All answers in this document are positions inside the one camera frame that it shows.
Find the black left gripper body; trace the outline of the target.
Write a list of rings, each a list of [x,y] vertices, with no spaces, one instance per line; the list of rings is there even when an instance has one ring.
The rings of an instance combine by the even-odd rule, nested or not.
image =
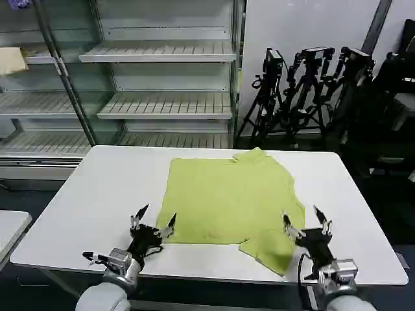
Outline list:
[[[157,228],[139,224],[130,230],[132,241],[127,249],[133,259],[160,253],[162,251],[161,231]]]

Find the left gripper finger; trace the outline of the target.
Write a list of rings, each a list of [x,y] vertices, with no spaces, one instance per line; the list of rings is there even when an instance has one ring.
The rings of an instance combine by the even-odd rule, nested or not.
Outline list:
[[[164,229],[159,229],[154,235],[160,239],[168,239],[174,233],[174,226],[176,223],[176,213],[170,219],[168,225]]]
[[[130,216],[130,224],[131,224],[130,228],[131,229],[135,229],[139,225],[139,222],[144,217],[148,207],[149,207],[149,204],[146,204],[144,207],[138,210],[138,212],[135,215]]]

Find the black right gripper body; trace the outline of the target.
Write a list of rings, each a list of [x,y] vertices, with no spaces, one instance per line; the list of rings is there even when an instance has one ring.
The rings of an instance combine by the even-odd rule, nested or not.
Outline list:
[[[296,237],[296,245],[305,248],[313,262],[313,269],[319,270],[332,263],[334,256],[329,249],[332,235],[322,229],[305,229]]]

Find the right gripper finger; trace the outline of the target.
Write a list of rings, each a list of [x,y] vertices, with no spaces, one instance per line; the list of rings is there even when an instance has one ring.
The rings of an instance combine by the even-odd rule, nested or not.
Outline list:
[[[322,234],[323,235],[332,235],[332,221],[327,220],[325,214],[316,206],[313,205],[316,217],[322,225]]]
[[[288,237],[290,237],[291,239],[303,238],[303,232],[292,225],[291,220],[286,213],[283,213],[283,223],[284,231]]]

